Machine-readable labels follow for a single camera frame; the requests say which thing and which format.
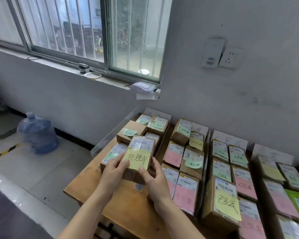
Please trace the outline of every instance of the floor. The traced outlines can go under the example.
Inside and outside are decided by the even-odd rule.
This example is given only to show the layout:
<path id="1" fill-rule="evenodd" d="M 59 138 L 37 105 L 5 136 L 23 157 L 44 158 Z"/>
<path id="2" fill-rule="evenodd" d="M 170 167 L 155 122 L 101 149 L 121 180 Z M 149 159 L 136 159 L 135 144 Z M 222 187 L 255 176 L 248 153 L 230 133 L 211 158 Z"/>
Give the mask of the floor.
<path id="1" fill-rule="evenodd" d="M 32 220 L 56 238 L 79 209 L 63 189 L 92 160 L 90 151 L 58 137 L 59 147 L 46 155 L 33 154 L 15 133 L 0 140 L 0 190 Z"/>

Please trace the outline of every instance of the person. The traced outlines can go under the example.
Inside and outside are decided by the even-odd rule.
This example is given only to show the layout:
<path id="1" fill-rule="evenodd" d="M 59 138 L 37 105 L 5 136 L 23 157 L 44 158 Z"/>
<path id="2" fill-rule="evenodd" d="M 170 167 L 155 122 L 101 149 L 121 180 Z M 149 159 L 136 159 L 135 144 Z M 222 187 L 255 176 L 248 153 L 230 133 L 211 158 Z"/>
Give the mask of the person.
<path id="1" fill-rule="evenodd" d="M 119 186 L 129 160 L 122 160 L 124 154 L 108 161 L 99 185 L 78 210 L 58 239 L 91 239 L 98 226 L 102 211 Z M 139 169 L 157 213 L 162 217 L 172 239 L 205 239 L 188 217 L 173 203 L 167 179 L 159 162 L 153 157 L 156 177 L 153 178 L 143 167 Z"/>

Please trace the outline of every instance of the left hand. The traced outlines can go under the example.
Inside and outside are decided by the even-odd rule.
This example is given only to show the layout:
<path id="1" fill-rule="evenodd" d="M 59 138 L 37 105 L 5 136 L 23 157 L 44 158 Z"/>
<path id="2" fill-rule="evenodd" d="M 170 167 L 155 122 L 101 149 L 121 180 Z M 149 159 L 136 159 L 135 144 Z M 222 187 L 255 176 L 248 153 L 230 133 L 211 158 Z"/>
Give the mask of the left hand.
<path id="1" fill-rule="evenodd" d="M 113 192 L 120 184 L 124 170 L 129 166 L 129 160 L 121 161 L 124 154 L 120 154 L 107 162 L 100 183 L 95 190 L 97 193 L 101 193 L 107 202 L 111 200 Z"/>

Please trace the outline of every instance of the hazard stripe tape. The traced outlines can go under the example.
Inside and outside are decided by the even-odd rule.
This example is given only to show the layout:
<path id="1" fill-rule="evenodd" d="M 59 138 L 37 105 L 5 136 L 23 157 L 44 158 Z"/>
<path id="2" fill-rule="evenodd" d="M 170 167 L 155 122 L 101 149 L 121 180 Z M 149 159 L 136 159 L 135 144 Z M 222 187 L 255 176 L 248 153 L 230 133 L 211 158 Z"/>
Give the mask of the hazard stripe tape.
<path id="1" fill-rule="evenodd" d="M 13 147 L 9 148 L 8 150 L 6 150 L 6 151 L 0 153 L 0 157 L 2 157 L 3 155 L 6 155 L 8 152 L 11 152 L 13 149 L 19 147 L 20 145 L 21 145 L 21 143 L 20 143 L 20 144 L 17 144 L 17 145 L 14 145 Z"/>

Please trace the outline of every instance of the blue water jug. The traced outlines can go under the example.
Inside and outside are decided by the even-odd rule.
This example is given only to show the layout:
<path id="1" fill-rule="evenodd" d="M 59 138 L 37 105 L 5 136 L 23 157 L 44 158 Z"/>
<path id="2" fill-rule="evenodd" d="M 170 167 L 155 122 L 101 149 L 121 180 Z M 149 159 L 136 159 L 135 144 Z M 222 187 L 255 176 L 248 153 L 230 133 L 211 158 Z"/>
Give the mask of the blue water jug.
<path id="1" fill-rule="evenodd" d="M 27 118 L 19 123 L 17 130 L 24 133 L 24 140 L 30 143 L 33 152 L 46 154 L 55 150 L 59 140 L 51 121 L 37 117 L 33 112 L 27 112 L 26 115 Z"/>

